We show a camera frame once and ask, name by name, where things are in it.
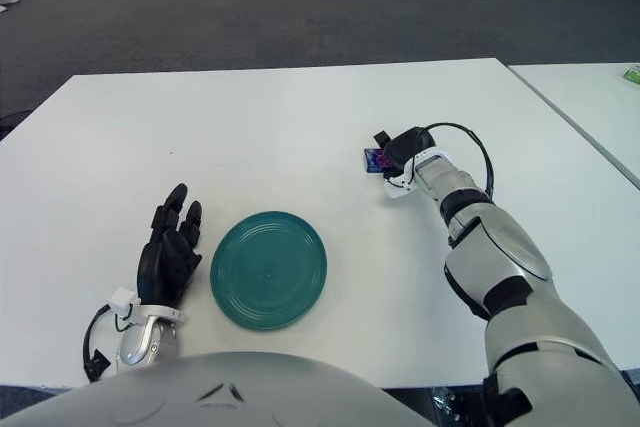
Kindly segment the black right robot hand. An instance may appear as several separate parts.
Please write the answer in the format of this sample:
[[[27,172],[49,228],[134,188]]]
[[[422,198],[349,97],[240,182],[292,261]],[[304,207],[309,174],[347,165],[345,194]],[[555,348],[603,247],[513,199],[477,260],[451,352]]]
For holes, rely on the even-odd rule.
[[[404,172],[404,166],[416,154],[434,147],[432,135],[423,127],[412,127],[395,138],[391,138],[385,131],[373,136],[382,150],[385,166],[382,167],[384,179],[395,178]]]

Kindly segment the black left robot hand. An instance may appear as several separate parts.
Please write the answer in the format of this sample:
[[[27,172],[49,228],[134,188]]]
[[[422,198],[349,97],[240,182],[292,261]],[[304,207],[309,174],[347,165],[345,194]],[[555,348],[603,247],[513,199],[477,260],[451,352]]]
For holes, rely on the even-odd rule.
[[[186,217],[179,222],[187,193],[187,186],[179,183],[155,210],[151,235],[137,270],[137,293],[142,305],[177,309],[202,259],[195,252],[200,238],[201,204],[192,202]]]

